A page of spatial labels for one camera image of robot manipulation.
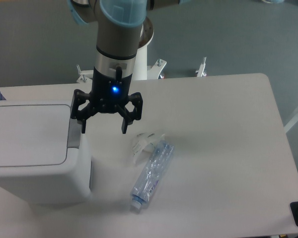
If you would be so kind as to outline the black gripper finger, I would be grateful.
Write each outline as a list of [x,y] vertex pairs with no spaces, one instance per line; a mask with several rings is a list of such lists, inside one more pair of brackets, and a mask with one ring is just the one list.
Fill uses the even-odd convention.
[[81,125],[82,134],[85,134],[87,120],[97,113],[97,101],[93,94],[75,89],[71,104],[71,119],[75,119]]
[[[126,105],[131,103],[133,110],[129,111]],[[126,134],[129,125],[132,125],[135,120],[141,120],[143,110],[143,98],[140,92],[127,95],[123,100],[115,105],[115,110],[123,118],[121,130]]]

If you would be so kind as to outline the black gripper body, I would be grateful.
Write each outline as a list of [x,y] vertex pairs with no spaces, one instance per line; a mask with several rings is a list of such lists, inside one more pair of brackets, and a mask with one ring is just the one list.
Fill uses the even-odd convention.
[[131,79],[131,75],[122,78],[109,77],[94,69],[88,112],[90,114],[118,112],[128,114],[126,105],[129,102]]

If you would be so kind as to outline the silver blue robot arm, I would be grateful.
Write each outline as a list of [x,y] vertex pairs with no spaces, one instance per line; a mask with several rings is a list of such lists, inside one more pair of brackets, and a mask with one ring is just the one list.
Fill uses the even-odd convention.
[[143,99],[129,94],[141,30],[147,12],[183,0],[69,0],[68,7],[78,24],[98,23],[96,62],[89,93],[74,91],[71,118],[85,133],[87,120],[97,113],[122,118],[122,133],[142,117]]

